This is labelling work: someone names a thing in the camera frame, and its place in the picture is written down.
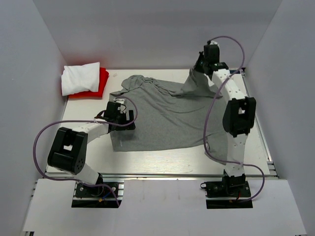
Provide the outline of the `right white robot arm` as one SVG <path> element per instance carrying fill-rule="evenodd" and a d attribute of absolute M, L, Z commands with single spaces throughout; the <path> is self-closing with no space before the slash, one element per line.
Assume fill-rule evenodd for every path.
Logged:
<path fill-rule="evenodd" d="M 217 42 L 207 42 L 199 53 L 194 69 L 205 74 L 218 88 L 214 100 L 221 95 L 226 103 L 222 126 L 227 134 L 228 151 L 222 189 L 226 195 L 234 196 L 246 181 L 245 144 L 254 126 L 256 100 L 245 95 L 232 80 L 226 63 L 220 62 Z"/>

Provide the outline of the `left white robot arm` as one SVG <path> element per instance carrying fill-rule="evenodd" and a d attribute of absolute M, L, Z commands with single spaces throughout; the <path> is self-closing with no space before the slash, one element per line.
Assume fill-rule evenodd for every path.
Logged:
<path fill-rule="evenodd" d="M 113 131 L 134 130 L 135 118 L 137 110 L 128 110 L 126 98 L 118 98 L 109 101 L 106 109 L 99 112 L 92 122 L 76 128 L 59 128 L 48 155 L 48 165 L 87 184 L 87 190 L 93 196 L 101 195 L 104 190 L 103 180 L 100 173 L 86 164 L 87 146 Z"/>

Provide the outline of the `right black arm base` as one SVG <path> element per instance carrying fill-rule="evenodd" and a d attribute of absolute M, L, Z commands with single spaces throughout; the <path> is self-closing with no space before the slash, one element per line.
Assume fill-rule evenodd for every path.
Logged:
<path fill-rule="evenodd" d="M 207 209 L 246 209 L 253 208 L 250 198 L 249 183 L 234 188 L 227 188 L 222 181 L 207 181 L 200 184 L 200 188 L 206 192 Z"/>

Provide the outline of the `grey t shirt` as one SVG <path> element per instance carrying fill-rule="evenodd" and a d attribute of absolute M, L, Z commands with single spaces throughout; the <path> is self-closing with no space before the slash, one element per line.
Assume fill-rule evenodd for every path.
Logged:
<path fill-rule="evenodd" d="M 190 69 L 185 83 L 133 75 L 122 89 L 110 93 L 113 101 L 127 97 L 128 109 L 137 110 L 133 131 L 110 134 L 114 151 L 158 151 L 203 145 L 217 159 L 227 158 L 227 135 L 222 118 L 226 102 L 214 98 L 218 88 L 202 73 Z"/>

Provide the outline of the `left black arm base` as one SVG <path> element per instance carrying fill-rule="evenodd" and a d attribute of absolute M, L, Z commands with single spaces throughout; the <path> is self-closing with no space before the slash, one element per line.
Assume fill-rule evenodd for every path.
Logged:
<path fill-rule="evenodd" d="M 107 187 L 87 187 L 82 183 L 77 183 L 74 188 L 72 198 L 72 208 L 118 208 L 116 199 L 121 204 L 123 198 L 123 183 L 105 182 Z"/>

